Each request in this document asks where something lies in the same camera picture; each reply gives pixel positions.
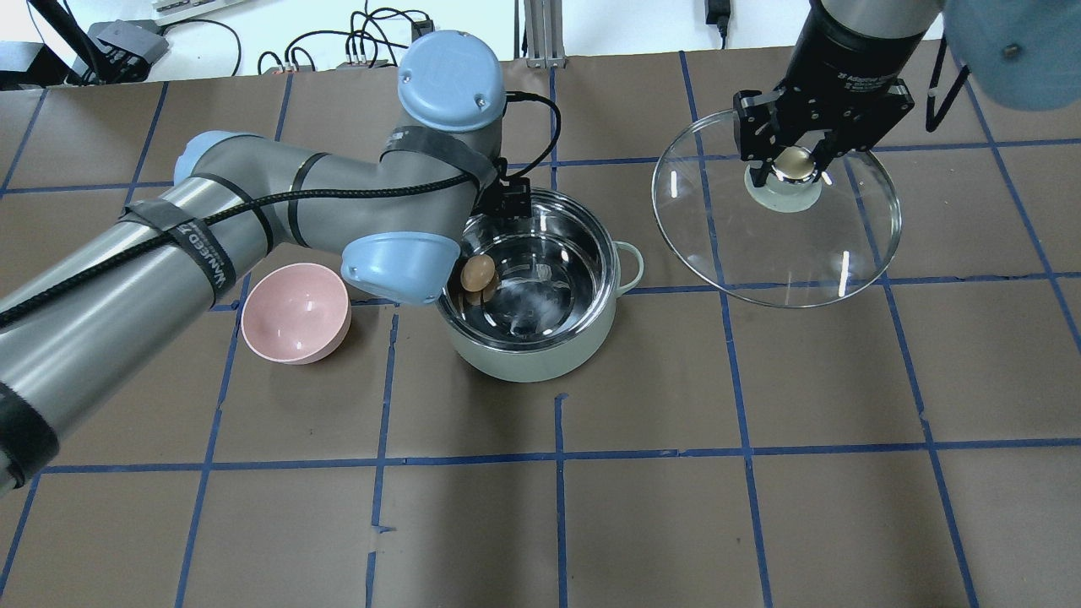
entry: white floor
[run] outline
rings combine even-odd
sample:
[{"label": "white floor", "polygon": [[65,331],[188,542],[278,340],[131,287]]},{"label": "white floor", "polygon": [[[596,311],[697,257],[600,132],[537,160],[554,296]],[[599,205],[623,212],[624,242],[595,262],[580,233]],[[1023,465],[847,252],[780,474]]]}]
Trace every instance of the white floor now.
[{"label": "white floor", "polygon": [[[83,29],[114,19],[151,17],[151,0],[68,0]],[[808,12],[808,0],[733,0],[730,48],[780,47],[796,42]],[[421,9],[437,29],[462,29],[480,37],[501,60],[513,58],[515,3],[510,0],[372,0],[378,6]],[[256,74],[263,51],[279,54],[296,36],[313,29],[348,29],[349,13],[363,8],[359,0],[250,0],[204,18],[235,28],[243,55],[240,74]],[[38,40],[24,0],[0,0],[0,40]],[[62,58],[75,53],[38,19],[42,35]],[[409,42],[404,19],[383,22],[391,40]],[[568,55],[614,55],[692,51],[720,48],[720,35],[705,24],[705,0],[564,0],[563,32]],[[940,21],[929,37],[942,35]],[[188,24],[169,32],[170,50],[155,65],[150,80],[184,80],[228,75],[236,61],[236,43],[223,28]],[[344,38],[317,36],[301,45],[319,69],[345,61]]]}]

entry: gray tube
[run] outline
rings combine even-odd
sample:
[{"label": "gray tube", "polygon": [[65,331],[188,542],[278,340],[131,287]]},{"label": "gray tube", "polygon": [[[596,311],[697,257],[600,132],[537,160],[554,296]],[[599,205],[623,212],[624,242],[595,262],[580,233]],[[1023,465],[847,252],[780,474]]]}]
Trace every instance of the gray tube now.
[{"label": "gray tube", "polygon": [[831,17],[864,36],[899,39],[923,34],[944,0],[822,0]]},{"label": "gray tube", "polygon": [[[403,115],[401,124],[415,124]],[[498,155],[501,121],[455,134],[489,158]],[[251,198],[290,190],[299,167],[315,153],[261,137],[232,137],[206,151],[196,173],[160,198],[198,217],[241,202],[229,188],[199,173],[224,177]],[[371,189],[429,183],[459,171],[435,158],[392,151],[378,164],[342,157],[320,159],[304,188]],[[439,234],[458,241],[476,198],[463,184],[393,199],[310,199],[298,206],[298,223],[316,249],[341,253],[355,239],[395,230]],[[288,204],[266,208],[273,243],[293,240]],[[242,277],[267,250],[266,234],[253,213],[212,226]],[[6,309],[86,267],[157,233],[119,223],[16,292],[0,300]],[[0,330],[0,382],[21,395],[61,441],[98,404],[111,396],[155,354],[213,304],[213,290],[199,267],[175,247],[164,247],[107,272]],[[10,462],[0,471],[0,495],[13,485]]]}]

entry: pot handle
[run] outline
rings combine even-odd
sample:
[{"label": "pot handle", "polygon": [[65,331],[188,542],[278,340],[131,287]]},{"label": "pot handle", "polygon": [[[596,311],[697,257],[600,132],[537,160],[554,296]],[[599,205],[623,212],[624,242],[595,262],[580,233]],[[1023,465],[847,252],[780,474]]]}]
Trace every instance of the pot handle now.
[{"label": "pot handle", "polygon": [[[642,260],[642,252],[639,251],[637,247],[630,244],[629,242],[617,240],[617,241],[615,241],[615,248],[616,249],[622,249],[622,250],[630,253],[631,255],[635,256],[635,260],[638,261],[638,274],[635,275],[635,278],[630,279],[630,282],[628,282],[626,285],[620,285],[618,287],[618,289],[615,290],[615,296],[619,298],[624,293],[627,293],[628,291],[635,289],[635,287],[638,285],[638,282],[642,280],[642,275],[645,274],[645,261]],[[623,272],[622,272],[622,269],[620,269],[619,275],[620,275],[619,279],[622,280],[623,279]]]}]

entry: metal bracket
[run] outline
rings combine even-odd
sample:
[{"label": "metal bracket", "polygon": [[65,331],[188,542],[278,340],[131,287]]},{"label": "metal bracket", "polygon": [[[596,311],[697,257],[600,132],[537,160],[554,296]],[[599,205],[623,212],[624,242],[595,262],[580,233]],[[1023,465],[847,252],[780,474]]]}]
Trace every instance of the metal bracket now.
[{"label": "metal bracket", "polygon": [[563,0],[524,0],[526,65],[535,68],[563,67]]}]

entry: blue joint cap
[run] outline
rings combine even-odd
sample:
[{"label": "blue joint cap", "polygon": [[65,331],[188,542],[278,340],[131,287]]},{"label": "blue joint cap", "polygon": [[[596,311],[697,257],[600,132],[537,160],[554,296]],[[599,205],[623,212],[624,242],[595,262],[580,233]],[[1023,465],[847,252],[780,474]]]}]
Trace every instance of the blue joint cap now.
[{"label": "blue joint cap", "polygon": [[458,243],[430,233],[372,235],[346,246],[342,278],[395,302],[431,304],[443,292],[461,251]]},{"label": "blue joint cap", "polygon": [[507,93],[492,49],[464,31],[422,36],[398,68],[398,98],[425,127],[464,133],[503,116]]},{"label": "blue joint cap", "polygon": [[196,163],[206,154],[206,150],[226,140],[241,136],[262,137],[255,133],[233,133],[232,131],[205,131],[191,137],[188,145],[184,147],[184,154],[176,159],[176,167],[173,168],[173,185],[179,184],[195,173]]}]

